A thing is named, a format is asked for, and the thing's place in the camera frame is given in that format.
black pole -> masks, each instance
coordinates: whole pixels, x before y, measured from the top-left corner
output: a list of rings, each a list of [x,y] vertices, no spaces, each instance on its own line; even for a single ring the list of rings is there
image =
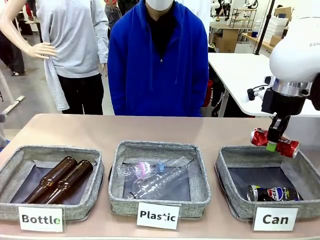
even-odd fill
[[[262,42],[264,41],[265,34],[266,34],[266,31],[267,31],[267,28],[268,28],[269,20],[270,20],[270,18],[271,18],[272,10],[274,9],[275,1],[276,1],[276,0],[271,0],[271,5],[270,5],[269,13],[268,13],[268,15],[266,16],[264,28],[263,28],[262,33],[261,33],[261,37],[260,37],[260,41],[259,41],[259,43],[258,43],[258,47],[256,48],[256,51],[255,51],[255,55],[259,55],[260,48],[261,48]]]

label sign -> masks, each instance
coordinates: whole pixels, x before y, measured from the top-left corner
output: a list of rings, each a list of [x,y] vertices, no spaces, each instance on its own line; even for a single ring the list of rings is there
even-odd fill
[[[38,232],[63,231],[61,208],[19,207],[20,227],[22,230]]]
[[[292,231],[299,208],[258,207],[254,231]]]
[[[176,230],[179,209],[179,206],[139,202],[136,224],[139,226]]]

brown glass bottle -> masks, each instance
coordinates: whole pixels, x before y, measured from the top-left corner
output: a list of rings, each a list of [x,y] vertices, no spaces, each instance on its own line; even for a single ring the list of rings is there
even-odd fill
[[[71,157],[65,157],[61,162],[58,163],[47,175],[45,175],[40,184],[33,190],[33,192],[23,201],[23,204],[35,204],[37,200],[48,194],[48,191],[52,191],[57,187],[57,184],[61,179],[67,176],[75,167],[77,161]]]
[[[61,202],[63,198],[68,197],[68,193],[72,192],[70,190],[77,187],[86,177],[91,174],[94,167],[87,160],[82,160],[79,164],[59,183],[54,192],[49,196],[44,204],[55,204],[58,200]]]

blue hoodie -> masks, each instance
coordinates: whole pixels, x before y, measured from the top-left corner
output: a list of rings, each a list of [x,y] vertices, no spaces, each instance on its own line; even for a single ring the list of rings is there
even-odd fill
[[[204,25],[182,4],[161,58],[140,0],[112,28],[108,77],[115,115],[200,117],[208,84],[208,43]]]

concrete floor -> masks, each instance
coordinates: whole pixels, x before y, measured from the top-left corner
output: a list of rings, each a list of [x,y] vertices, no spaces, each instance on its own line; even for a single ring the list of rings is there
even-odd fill
[[[32,46],[40,42],[37,35],[28,36],[27,40]],[[26,54],[23,54],[23,59],[26,70],[25,76],[11,76],[12,72],[10,69],[8,69],[0,60],[0,68],[11,90],[13,98],[16,99],[21,95],[25,96],[25,99],[9,112],[7,121],[4,124],[4,129],[7,130],[22,129],[36,114],[60,113],[60,111],[57,111],[53,97],[49,92],[43,67],[43,60],[31,58]],[[108,78],[103,77],[103,85],[103,113],[105,115],[114,115],[109,92]],[[3,111],[10,105],[10,102],[1,83],[0,90],[3,94],[4,100],[4,102],[0,101],[0,111]]]

